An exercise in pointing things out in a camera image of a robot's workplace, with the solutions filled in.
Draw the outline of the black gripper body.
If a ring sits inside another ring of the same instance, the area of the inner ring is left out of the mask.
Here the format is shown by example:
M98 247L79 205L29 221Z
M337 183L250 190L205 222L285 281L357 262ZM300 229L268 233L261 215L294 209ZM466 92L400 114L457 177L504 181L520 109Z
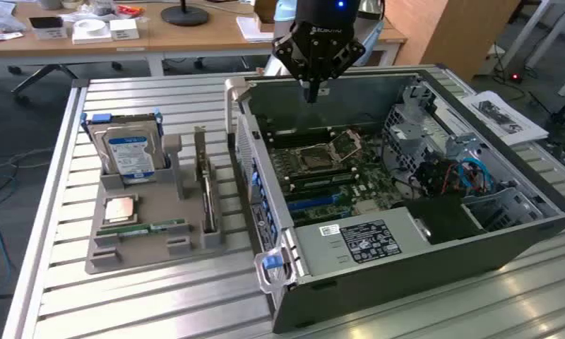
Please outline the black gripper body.
M313 76L313 41L354 38L357 1L298 1L290 34L309 62Z

